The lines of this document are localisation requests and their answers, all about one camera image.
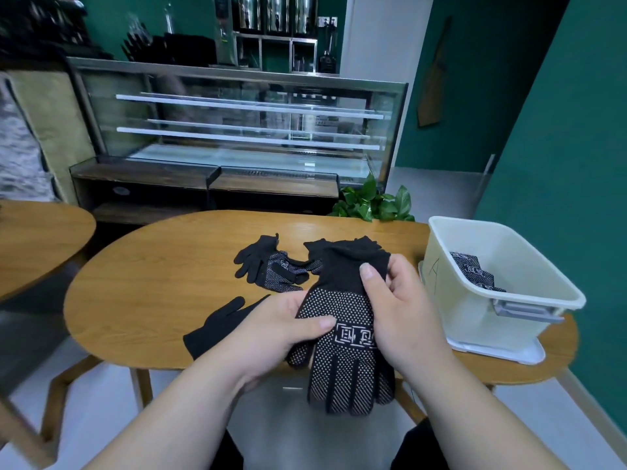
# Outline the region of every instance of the fingernail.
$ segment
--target fingernail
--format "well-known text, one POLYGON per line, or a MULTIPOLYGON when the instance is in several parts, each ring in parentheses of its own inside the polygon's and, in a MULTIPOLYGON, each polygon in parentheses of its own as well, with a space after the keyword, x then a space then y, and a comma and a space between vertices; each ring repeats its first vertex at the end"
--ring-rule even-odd
POLYGON ((320 327, 323 330, 328 330, 329 328, 333 328, 335 325, 335 316, 323 316, 320 318, 320 327))
POLYGON ((370 277, 372 277, 373 272, 374 271, 372 269, 372 265, 368 264, 367 262, 359 266, 359 274, 361 274, 361 278, 363 278, 364 280, 368 280, 370 277))

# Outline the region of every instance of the white wall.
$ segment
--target white wall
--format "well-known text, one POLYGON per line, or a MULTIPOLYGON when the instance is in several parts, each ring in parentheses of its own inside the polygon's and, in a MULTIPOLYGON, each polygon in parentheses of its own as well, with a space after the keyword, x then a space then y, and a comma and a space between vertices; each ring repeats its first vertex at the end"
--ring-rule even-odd
POLYGON ((403 133, 433 0, 348 0, 340 75, 409 83, 392 165, 403 133))

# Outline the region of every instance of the potted plant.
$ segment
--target potted plant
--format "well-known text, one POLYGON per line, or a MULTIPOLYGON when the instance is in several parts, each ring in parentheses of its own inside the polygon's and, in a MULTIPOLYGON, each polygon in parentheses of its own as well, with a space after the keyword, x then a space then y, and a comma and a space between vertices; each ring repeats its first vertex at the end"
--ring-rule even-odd
POLYGON ((377 191, 377 181, 372 173, 368 174, 360 190, 342 188, 341 199, 333 205, 329 216, 360 217, 364 221, 373 219, 381 221, 415 221, 410 214, 411 197, 407 188, 401 186, 396 196, 377 191))

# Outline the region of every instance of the shelf light strip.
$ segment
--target shelf light strip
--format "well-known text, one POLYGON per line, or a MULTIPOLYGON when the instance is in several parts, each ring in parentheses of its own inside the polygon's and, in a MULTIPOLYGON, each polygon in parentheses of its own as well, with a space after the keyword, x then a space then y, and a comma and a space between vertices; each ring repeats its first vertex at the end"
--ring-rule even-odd
POLYGON ((184 100, 184 99, 168 99, 159 97, 145 97, 145 96, 131 96, 126 94, 115 94, 115 98, 118 100, 131 100, 135 102, 155 102, 158 104, 175 104, 175 105, 191 105, 199 107, 217 107, 222 109, 237 109, 237 110, 255 110, 259 112, 282 112, 282 113, 296 113, 304 115, 332 115, 335 117, 349 117, 349 118, 371 118, 371 119, 390 119, 390 116, 383 114, 369 114, 359 112, 341 112, 337 110, 310 110, 295 107, 272 107, 258 104, 236 104, 226 102, 215 101, 196 101, 196 100, 184 100))
POLYGON ((355 138, 357 140, 364 139, 376 139, 386 141, 388 138, 385 136, 370 136, 353 133, 327 133, 327 132, 308 132, 306 130, 289 130, 286 128, 265 128, 265 127, 246 127, 237 125, 224 125, 220 123, 201 123, 201 122, 183 122, 180 120, 160 120, 157 118, 149 118, 146 120, 150 123, 156 123, 161 125, 181 125, 187 127, 198 128, 215 128, 218 130, 241 130, 242 132, 260 132, 260 133, 296 133, 302 135, 314 135, 314 136, 332 136, 334 138, 355 138))
MULTIPOLYGON (((154 98, 154 99, 181 99, 181 100, 194 100, 194 101, 212 101, 212 102, 221 102, 223 104, 246 104, 246 105, 257 105, 257 106, 276 106, 276 105, 286 105, 285 102, 260 102, 257 100, 241 100, 241 99, 223 99, 223 98, 207 98, 207 97, 200 97, 200 96, 180 96, 178 94, 161 94, 161 93, 155 93, 155 92, 142 92, 141 93, 143 96, 147 96, 150 98, 154 98)), ((311 98, 314 98, 315 96, 319 96, 322 97, 321 94, 305 94, 306 96, 310 96, 311 98)), ((297 98, 302 98, 305 99, 307 97, 305 96, 296 96, 297 98)), ((334 112, 346 112, 346 113, 358 113, 358 114, 363 114, 363 113, 367 113, 369 115, 373 115, 373 114, 379 114, 379 115, 387 115, 388 117, 390 117, 392 115, 391 112, 384 112, 384 111, 380 111, 377 112, 376 110, 367 110, 367 109, 349 109, 346 107, 334 107, 334 106, 325 106, 325 105, 316 105, 316 104, 307 104, 307 103, 298 103, 298 104, 287 104, 287 105, 291 105, 291 106, 297 106, 298 108, 308 108, 311 109, 312 111, 316 111, 316 110, 333 110, 334 112)))
POLYGON ((172 130, 152 130, 150 128, 118 127, 120 133, 141 133, 144 135, 176 136, 181 138, 202 138, 205 140, 244 141, 246 143, 266 143, 268 145, 294 145, 296 147, 321 147, 328 149, 381 149, 379 145, 361 143, 336 143, 334 141, 282 140, 280 138, 259 138, 256 136, 215 135, 211 133, 174 132, 172 130))

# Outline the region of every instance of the white plastic bin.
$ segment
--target white plastic bin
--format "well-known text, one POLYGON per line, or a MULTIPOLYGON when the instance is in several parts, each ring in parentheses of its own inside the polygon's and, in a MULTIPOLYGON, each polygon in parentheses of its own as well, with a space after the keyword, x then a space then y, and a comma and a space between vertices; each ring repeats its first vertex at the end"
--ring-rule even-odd
POLYGON ((449 338, 519 350, 566 310, 583 308, 584 294, 513 229, 496 222, 433 216, 422 273, 449 338), (470 283, 451 252, 477 256, 506 292, 470 283))

